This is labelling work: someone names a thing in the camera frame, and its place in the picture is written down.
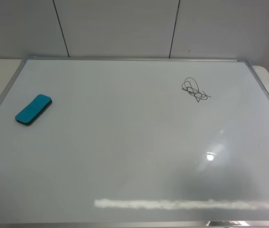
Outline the white aluminium-framed whiteboard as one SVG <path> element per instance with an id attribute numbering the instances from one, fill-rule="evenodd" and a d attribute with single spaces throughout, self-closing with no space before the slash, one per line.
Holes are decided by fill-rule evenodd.
<path id="1" fill-rule="evenodd" d="M 211 96 L 182 90 L 188 77 Z M 37 95 L 52 105 L 15 120 Z M 21 62 L 0 95 L 0 228 L 269 227 L 269 87 L 245 60 Z"/>

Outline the black marker scribble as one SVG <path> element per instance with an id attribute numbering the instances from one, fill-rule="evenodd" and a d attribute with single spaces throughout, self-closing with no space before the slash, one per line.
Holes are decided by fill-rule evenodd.
<path id="1" fill-rule="evenodd" d="M 186 78 L 182 83 L 181 87 L 183 91 L 187 92 L 189 95 L 194 97 L 198 103 L 200 101 L 211 98 L 211 96 L 207 95 L 204 91 L 199 89 L 196 80 L 192 77 Z"/>

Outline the teal whiteboard eraser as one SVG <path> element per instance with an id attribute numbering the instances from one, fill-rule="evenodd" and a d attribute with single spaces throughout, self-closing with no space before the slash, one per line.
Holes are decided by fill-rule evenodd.
<path id="1" fill-rule="evenodd" d="M 24 126 L 31 126 L 51 105 L 49 96 L 39 94 L 15 116 L 15 120 Z"/>

